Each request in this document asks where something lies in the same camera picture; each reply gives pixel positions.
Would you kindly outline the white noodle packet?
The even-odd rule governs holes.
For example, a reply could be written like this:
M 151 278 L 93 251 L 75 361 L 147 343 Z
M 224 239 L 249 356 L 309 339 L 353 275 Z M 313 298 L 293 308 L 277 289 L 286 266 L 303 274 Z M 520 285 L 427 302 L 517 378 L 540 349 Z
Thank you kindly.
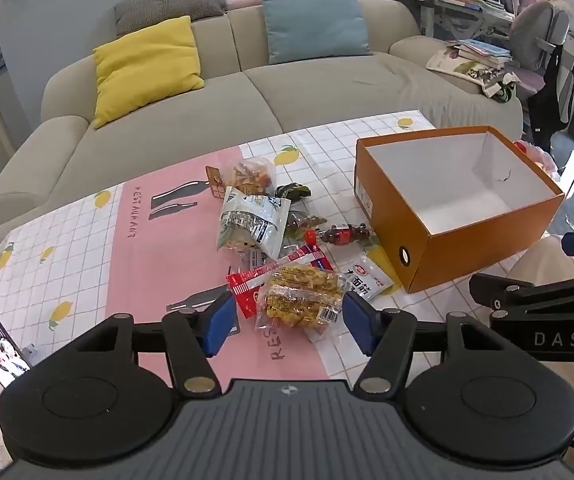
M 341 268 L 340 274 L 351 292 L 371 301 L 393 285 L 389 276 L 364 254 L 355 256 Z

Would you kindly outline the red and white snack packet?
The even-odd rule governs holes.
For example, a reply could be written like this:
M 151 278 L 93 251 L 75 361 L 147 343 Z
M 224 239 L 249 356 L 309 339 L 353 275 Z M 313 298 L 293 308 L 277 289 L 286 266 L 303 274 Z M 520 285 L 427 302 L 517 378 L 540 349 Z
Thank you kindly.
M 313 266 L 313 268 L 324 271 L 333 270 L 324 252 L 317 246 L 303 245 L 293 252 L 289 252 L 288 255 L 263 264 L 263 266 L 227 275 L 226 283 L 236 299 L 238 309 L 246 320 L 257 314 L 259 291 L 270 274 L 293 263 Z

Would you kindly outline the yellow fried snack bag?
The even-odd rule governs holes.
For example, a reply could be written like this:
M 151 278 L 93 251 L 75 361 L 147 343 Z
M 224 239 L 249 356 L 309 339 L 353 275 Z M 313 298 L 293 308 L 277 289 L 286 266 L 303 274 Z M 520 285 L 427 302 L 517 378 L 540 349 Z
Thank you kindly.
M 341 318 L 348 281 L 334 271 L 289 264 L 272 271 L 257 299 L 258 330 L 301 328 L 320 335 Z

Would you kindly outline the white and blue chip bag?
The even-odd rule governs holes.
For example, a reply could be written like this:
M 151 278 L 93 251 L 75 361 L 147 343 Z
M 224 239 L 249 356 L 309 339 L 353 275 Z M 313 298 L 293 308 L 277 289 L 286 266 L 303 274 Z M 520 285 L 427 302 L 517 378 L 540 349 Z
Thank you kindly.
M 267 195 L 247 195 L 228 186 L 217 232 L 217 249 L 255 247 L 278 258 L 291 201 Z

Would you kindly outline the brown nut snack pack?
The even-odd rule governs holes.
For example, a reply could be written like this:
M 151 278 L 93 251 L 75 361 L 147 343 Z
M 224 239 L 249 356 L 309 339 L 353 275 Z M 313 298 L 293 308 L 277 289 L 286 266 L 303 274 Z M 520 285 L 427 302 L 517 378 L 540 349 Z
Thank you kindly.
M 315 230 L 327 222 L 324 217 L 316 214 L 306 214 L 303 211 L 291 210 L 287 217 L 285 235 L 293 240 L 303 240 L 308 230 Z

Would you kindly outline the dark green snack pack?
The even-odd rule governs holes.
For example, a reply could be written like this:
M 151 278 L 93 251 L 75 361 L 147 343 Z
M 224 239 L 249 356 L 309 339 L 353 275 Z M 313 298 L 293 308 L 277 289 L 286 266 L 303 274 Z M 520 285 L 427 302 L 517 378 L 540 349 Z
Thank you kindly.
M 309 198 L 311 195 L 311 190 L 306 185 L 296 182 L 279 186 L 275 191 L 277 198 L 290 200 L 292 203 L 300 202 L 304 198 Z

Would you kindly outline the clear assorted snack bag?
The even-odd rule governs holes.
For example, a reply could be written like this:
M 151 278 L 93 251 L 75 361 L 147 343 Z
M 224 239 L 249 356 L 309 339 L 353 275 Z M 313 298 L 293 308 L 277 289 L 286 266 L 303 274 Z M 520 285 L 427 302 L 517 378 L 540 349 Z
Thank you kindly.
M 222 168 L 206 166 L 211 193 L 223 198 L 228 186 L 247 195 L 273 196 L 275 193 L 276 168 L 265 157 L 237 160 Z

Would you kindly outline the orange cardboard box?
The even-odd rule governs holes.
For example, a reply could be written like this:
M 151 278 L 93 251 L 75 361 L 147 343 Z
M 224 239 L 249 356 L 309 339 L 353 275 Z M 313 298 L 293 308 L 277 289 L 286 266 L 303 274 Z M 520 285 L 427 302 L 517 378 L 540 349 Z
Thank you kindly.
M 491 126 L 357 141 L 354 194 L 410 294 L 540 240 L 564 193 Z

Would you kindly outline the pink trash bag bin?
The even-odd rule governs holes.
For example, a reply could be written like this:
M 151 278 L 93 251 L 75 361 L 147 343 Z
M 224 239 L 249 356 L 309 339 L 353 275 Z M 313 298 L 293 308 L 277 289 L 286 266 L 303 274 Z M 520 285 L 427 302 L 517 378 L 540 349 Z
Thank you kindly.
M 542 148 L 538 148 L 522 140 L 515 141 L 514 145 L 550 177 L 557 173 L 558 168 L 554 159 L 552 159 L 552 156 L 548 152 L 543 151 Z

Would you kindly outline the beige sofa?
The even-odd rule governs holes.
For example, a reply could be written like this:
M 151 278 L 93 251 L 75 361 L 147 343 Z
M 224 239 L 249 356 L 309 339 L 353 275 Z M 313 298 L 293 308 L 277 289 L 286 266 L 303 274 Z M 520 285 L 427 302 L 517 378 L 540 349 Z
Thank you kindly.
M 205 84 L 101 128 L 95 64 L 82 58 L 52 75 L 40 125 L 0 174 L 0 243 L 15 228 L 109 186 L 197 156 L 333 122 L 419 110 L 432 125 L 490 125 L 522 136 L 522 106 L 431 72 L 444 48 L 423 36 L 395 0 L 363 0 L 371 52 L 271 64 L 264 18 L 248 6 L 193 26 Z

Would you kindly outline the yellow cushion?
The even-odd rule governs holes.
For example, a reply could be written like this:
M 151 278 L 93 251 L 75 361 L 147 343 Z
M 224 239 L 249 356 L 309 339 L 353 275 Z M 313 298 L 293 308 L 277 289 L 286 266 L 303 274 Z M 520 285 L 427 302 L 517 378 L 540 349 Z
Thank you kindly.
M 170 18 L 93 51 L 97 99 L 92 126 L 205 86 L 191 18 Z

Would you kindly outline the stack of books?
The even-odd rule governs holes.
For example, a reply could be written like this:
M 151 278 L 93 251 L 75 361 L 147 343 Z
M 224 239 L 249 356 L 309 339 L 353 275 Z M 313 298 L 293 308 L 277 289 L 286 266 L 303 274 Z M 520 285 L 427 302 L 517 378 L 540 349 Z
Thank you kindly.
M 474 84 L 488 99 L 507 103 L 515 96 L 519 78 L 508 49 L 467 39 L 452 42 L 432 55 L 427 70 Z

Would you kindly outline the grey office chair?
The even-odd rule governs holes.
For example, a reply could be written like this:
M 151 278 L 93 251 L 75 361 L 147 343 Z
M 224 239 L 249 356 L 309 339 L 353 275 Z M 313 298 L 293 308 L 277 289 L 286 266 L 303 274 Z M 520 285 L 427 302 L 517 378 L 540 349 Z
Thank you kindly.
M 565 43 L 571 20 L 567 2 L 542 0 L 531 3 L 513 21 L 508 37 L 512 66 L 527 94 L 544 86 L 543 65 Z

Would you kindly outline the light blue cushion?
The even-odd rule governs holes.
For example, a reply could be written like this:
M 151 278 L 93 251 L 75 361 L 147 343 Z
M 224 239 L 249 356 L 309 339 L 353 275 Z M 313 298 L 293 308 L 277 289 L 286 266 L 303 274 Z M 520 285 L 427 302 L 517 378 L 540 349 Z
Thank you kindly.
M 269 63 L 371 53 L 359 0 L 261 0 Z

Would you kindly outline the grey textured cushion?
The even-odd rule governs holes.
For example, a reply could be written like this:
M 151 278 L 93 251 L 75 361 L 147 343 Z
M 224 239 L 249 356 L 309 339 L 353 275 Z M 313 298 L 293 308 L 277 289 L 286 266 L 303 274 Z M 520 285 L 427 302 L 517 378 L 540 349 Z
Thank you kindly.
M 123 0 L 114 8 L 116 36 L 188 15 L 195 22 L 223 14 L 221 0 Z

